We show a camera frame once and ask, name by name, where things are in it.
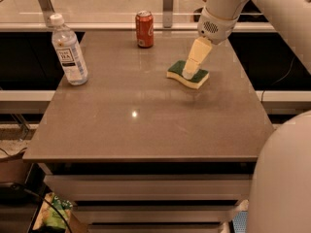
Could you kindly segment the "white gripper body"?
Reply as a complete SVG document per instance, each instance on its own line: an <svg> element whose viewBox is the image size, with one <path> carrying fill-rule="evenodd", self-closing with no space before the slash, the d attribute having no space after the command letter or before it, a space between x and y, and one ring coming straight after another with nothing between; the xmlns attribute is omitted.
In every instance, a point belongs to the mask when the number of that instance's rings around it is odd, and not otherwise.
<svg viewBox="0 0 311 233"><path fill-rule="evenodd" d="M229 15L224 17L213 15L207 7L204 7L197 24L197 31L200 36L218 45L228 38L238 19L238 11L230 11Z"/></svg>

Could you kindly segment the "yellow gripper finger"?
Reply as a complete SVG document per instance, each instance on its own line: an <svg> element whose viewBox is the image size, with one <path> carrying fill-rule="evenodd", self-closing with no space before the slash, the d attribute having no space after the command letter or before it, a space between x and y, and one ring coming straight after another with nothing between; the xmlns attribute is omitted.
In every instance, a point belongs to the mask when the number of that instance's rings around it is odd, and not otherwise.
<svg viewBox="0 0 311 233"><path fill-rule="evenodd" d="M198 37L194 40L182 76L186 80L191 80L197 73L200 65L208 56L212 49L212 43L205 37Z"/></svg>

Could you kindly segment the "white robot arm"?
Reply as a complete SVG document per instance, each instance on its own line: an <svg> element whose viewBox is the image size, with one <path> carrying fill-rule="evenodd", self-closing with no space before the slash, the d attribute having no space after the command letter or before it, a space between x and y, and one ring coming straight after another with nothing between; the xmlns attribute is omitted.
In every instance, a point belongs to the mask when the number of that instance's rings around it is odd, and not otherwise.
<svg viewBox="0 0 311 233"><path fill-rule="evenodd" d="M197 30L226 39L253 1L306 69L311 68L310 0L203 0ZM279 124L262 147L253 174L246 233L311 233L311 112Z"/></svg>

